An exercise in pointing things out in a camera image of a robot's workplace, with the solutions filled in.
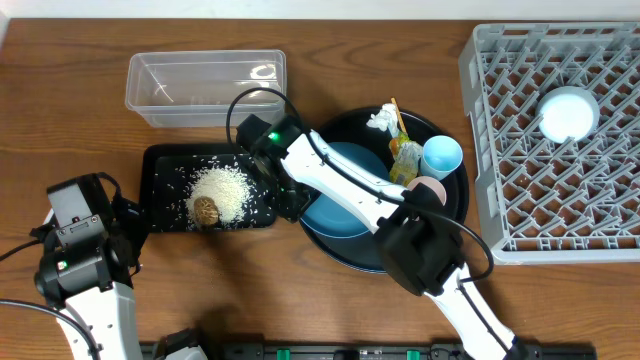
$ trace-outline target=wood grain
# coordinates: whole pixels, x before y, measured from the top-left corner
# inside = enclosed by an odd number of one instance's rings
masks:
[[[395,96],[461,141],[475,178],[457,58],[476,23],[414,21],[29,20],[10,23],[0,53],[0,252],[28,241],[49,204],[45,188],[106,171],[136,199],[144,150],[221,141],[222,129],[153,129],[124,106],[139,52],[281,49],[288,93],[320,125]],[[467,224],[479,230],[475,198]],[[476,268],[481,254],[467,241]],[[0,264],[0,297],[42,302],[32,277],[40,250]],[[329,259],[298,225],[152,235],[134,278],[140,339],[200,324],[268,340],[432,342],[457,338],[427,299],[390,278]],[[638,266],[499,267],[479,285],[516,334],[541,343],[592,343],[601,359],[640,353]],[[71,358],[53,319],[0,308],[0,359]]]

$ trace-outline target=chopstick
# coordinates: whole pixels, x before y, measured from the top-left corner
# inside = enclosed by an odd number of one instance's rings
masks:
[[[404,121],[402,121],[402,115],[400,115],[400,108],[398,107],[396,98],[391,98],[391,102],[396,107],[396,116],[398,117],[398,122],[400,123],[400,129],[403,133],[407,134],[407,128],[404,127]]]

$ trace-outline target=brown ball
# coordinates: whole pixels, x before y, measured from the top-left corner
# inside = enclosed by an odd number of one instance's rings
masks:
[[[193,212],[196,222],[202,226],[214,225],[220,218],[216,203],[207,196],[201,196],[193,202]]]

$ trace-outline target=blue bowl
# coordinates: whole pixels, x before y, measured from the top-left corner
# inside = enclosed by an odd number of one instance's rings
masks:
[[[373,152],[346,142],[334,142],[329,146],[368,172],[389,180],[387,168]],[[358,218],[325,195],[320,195],[309,206],[300,221],[325,238],[349,239],[369,233],[369,229]]]

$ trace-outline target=white round object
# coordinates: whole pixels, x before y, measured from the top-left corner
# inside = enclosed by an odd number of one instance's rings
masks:
[[[542,98],[538,103],[537,114],[542,115],[542,134],[561,144],[567,138],[578,141],[589,135],[598,125],[600,108],[589,91],[564,86]]]

